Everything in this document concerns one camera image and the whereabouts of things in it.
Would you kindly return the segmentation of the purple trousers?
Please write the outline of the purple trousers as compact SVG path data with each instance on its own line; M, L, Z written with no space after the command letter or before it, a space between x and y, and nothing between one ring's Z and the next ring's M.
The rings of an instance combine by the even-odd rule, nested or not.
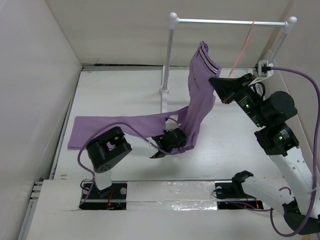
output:
M209 56L209 47L201 41L189 64L189 105L179 110L140 116L77 116L74 120L68 149L79 150L84 143L102 127L120 122L122 131L130 136L147 139L158 136L166 128L166 119L177 115L178 123L186 134L182 151L192 150L197 142L200 126L215 103L214 88L209 79L219 76L221 67Z

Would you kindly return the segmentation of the pink wire hanger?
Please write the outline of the pink wire hanger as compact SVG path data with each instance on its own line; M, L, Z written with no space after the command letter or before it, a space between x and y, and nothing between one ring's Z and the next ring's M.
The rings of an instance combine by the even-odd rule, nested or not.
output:
M244 52L245 52L245 50L246 50L246 48L247 48L247 46L248 46L248 44L249 44L249 42L250 42L253 34L254 34L253 28L254 28L254 24L255 24L255 23L256 23L256 21L254 20L254 21L252 22L250 28L249 28L249 31L248 31L248 33L247 33L247 35L246 35L246 38L245 38L244 43L243 43L243 45L242 45L242 47L241 47L241 50L240 50L239 54L237 55L237 57L236 57L236 59L235 59L235 62L234 62L233 66L232 66L232 68L231 68L231 70L230 70L230 72L229 72L229 74L228 74L228 78L230 78L230 77L232 76L235 68L236 68L237 65L239 64L239 61L241 60L241 58L242 58L242 56L243 56L243 54L244 54Z

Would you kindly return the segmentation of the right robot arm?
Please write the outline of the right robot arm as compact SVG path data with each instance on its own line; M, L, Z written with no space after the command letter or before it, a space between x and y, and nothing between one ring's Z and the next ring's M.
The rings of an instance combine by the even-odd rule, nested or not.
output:
M278 191L259 180L253 173L236 173L227 187L216 189L219 199L234 194L252 196L281 214L295 234L309 235L320 231L320 194L318 183L308 168L299 141L286 121L298 110L293 98L276 91L264 99L250 85L251 73L239 78L212 77L208 81L221 102L236 102L251 121L260 128L254 133L257 142L282 173L292 194Z

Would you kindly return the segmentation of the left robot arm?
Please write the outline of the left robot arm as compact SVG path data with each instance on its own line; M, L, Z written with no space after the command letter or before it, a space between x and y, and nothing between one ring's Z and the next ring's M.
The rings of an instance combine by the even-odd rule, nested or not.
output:
M93 165L95 194L107 198L112 190L111 169L129 154L150 159L160 159L174 150L181 150L187 144L186 134L180 129L165 130L163 134L153 136L150 145L132 149L119 126L113 127L93 138L86 146L86 151Z

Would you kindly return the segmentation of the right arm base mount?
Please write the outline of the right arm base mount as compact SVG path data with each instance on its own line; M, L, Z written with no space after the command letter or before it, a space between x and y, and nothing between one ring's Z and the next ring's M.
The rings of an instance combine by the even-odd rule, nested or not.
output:
M229 180L214 182L211 195L216 198L218 210L251 210L265 211L263 203L251 195L245 194L242 183L254 175L249 171L236 173Z

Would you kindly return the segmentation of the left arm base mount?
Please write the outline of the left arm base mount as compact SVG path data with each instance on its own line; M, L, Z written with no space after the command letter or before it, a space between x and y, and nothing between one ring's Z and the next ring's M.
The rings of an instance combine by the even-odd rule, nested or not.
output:
M90 190L92 181L84 179L81 184L81 210L107 210L121 211L127 209L127 182L113 182L111 187L98 190L94 185Z

